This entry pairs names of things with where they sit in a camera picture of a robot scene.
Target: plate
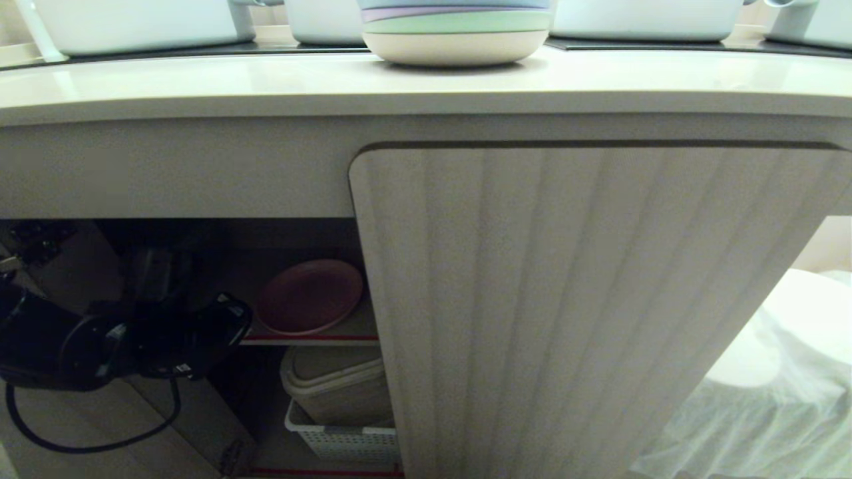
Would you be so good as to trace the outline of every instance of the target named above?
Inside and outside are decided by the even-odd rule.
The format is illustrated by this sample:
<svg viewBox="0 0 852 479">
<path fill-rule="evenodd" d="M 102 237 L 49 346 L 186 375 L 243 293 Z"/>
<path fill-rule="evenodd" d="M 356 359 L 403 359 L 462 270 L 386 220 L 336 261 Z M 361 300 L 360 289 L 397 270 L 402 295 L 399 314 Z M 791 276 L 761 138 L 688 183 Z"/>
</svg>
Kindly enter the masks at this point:
<svg viewBox="0 0 852 479">
<path fill-rule="evenodd" d="M 308 261 L 272 278 L 257 297 L 255 313 L 272 331 L 314 334 L 349 316 L 363 291 L 354 266 L 334 259 Z"/>
<path fill-rule="evenodd" d="M 365 33 L 535 32 L 550 27 L 548 10 L 455 12 L 418 15 L 364 24 Z"/>
<path fill-rule="evenodd" d="M 364 23 L 385 20 L 388 18 L 411 17 L 418 15 L 450 14 L 454 12 L 489 12 L 489 11 L 512 11 L 512 10 L 536 10 L 529 7 L 396 7 L 391 9 L 369 9 L 361 10 L 361 19 Z"/>
<path fill-rule="evenodd" d="M 365 33 L 364 41 L 376 55 L 401 65 L 489 66 L 527 58 L 544 43 L 547 33 Z"/>
</svg>

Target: black cable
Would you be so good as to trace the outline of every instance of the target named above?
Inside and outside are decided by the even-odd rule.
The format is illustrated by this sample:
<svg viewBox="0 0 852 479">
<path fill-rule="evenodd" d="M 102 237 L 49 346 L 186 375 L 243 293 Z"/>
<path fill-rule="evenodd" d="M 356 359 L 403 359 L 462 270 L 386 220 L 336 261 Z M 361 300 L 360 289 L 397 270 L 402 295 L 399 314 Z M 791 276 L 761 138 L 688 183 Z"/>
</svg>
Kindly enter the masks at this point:
<svg viewBox="0 0 852 479">
<path fill-rule="evenodd" d="M 155 427 L 152 430 L 144 434 L 139 434 L 138 436 L 131 437 L 130 439 L 125 439 L 121 442 L 114 442 L 112 444 L 105 444 L 103 446 L 93 446 L 93 447 L 67 447 L 60 446 L 59 444 L 54 444 L 53 442 L 46 441 L 41 437 L 36 436 L 36 433 L 32 432 L 32 430 L 26 426 L 24 423 L 24 419 L 20 416 L 18 412 L 18 405 L 14 400 L 14 386 L 12 384 L 6 383 L 6 407 L 9 408 L 9 416 L 12 417 L 12 422 L 18 428 L 21 434 L 23 434 L 27 439 L 32 442 L 38 444 L 38 446 L 44 447 L 45 449 L 49 449 L 51 451 L 57 453 L 65 453 L 65 454 L 92 454 L 92 453 L 104 453 L 106 451 L 112 451 L 114 449 L 120 449 L 121 447 L 127 447 L 130 444 L 136 444 L 139 441 L 144 441 L 147 438 L 154 436 L 165 428 L 169 427 L 172 423 L 177 419 L 178 414 L 181 413 L 181 392 L 177 389 L 177 380 L 172 378 L 170 380 L 171 383 L 171 396 L 175 401 L 175 406 L 172 409 L 171 416 L 165 420 L 164 423 Z"/>
</svg>

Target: storage container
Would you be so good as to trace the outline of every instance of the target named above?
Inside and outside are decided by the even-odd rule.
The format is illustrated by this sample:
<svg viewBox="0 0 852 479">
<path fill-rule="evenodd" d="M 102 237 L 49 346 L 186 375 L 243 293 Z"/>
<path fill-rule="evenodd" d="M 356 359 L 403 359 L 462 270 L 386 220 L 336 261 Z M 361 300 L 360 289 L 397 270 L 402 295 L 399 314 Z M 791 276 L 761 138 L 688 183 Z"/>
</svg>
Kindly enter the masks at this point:
<svg viewBox="0 0 852 479">
<path fill-rule="evenodd" d="M 556 1 L 550 29 L 556 37 L 670 42 L 723 40 L 743 5 L 743 0 Z"/>
<path fill-rule="evenodd" d="M 323 460 L 385 464 L 400 462 L 400 447 L 396 443 L 396 429 L 393 428 L 316 425 L 295 401 L 291 401 L 287 409 L 285 427 L 288 431 L 298 433 Z"/>
<path fill-rule="evenodd" d="M 301 43 L 363 45 L 356 0 L 287 0 L 293 37 Z"/>
<path fill-rule="evenodd" d="M 316 423 L 392 424 L 388 381 L 377 347 L 294 347 L 281 361 L 284 389 Z"/>
<path fill-rule="evenodd" d="M 770 40 L 852 49 L 852 0 L 766 0 L 779 10 Z"/>
<path fill-rule="evenodd" d="M 247 5 L 283 0 L 16 0 L 46 61 L 249 41 Z"/>
</svg>

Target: pastel bowl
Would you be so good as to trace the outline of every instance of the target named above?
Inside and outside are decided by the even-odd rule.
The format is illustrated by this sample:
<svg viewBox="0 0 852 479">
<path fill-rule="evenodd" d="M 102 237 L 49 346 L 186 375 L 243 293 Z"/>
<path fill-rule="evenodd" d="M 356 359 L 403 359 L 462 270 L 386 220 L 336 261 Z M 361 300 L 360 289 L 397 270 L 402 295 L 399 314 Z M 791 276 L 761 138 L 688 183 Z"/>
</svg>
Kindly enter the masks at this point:
<svg viewBox="0 0 852 479">
<path fill-rule="evenodd" d="M 364 24 L 364 33 L 441 34 L 535 32 L 550 27 L 550 12 L 541 10 L 456 12 L 397 17 Z"/>
<path fill-rule="evenodd" d="M 541 10 L 528 7 L 395 7 L 387 9 L 361 10 L 361 19 L 364 23 L 389 18 L 410 17 L 432 14 L 451 14 L 456 12 L 491 12 L 491 11 L 515 11 L 515 10 Z"/>
<path fill-rule="evenodd" d="M 550 0 L 358 0 L 363 10 L 388 7 L 525 7 L 548 9 Z"/>
<path fill-rule="evenodd" d="M 548 30 L 535 32 L 393 34 L 364 33 L 370 50 L 410 66 L 491 66 L 522 60 L 544 43 Z"/>
</svg>

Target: white countertop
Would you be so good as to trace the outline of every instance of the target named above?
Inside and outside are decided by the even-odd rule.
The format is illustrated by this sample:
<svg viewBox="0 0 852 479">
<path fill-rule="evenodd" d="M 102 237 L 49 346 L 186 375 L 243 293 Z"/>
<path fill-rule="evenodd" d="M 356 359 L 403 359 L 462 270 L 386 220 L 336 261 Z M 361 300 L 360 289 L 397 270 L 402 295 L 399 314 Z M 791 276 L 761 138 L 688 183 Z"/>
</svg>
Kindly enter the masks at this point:
<svg viewBox="0 0 852 479">
<path fill-rule="evenodd" d="M 169 58 L 0 72 L 0 126 L 135 118 L 760 113 L 852 118 L 852 61 L 543 46 L 480 70 L 370 54 Z"/>
</svg>

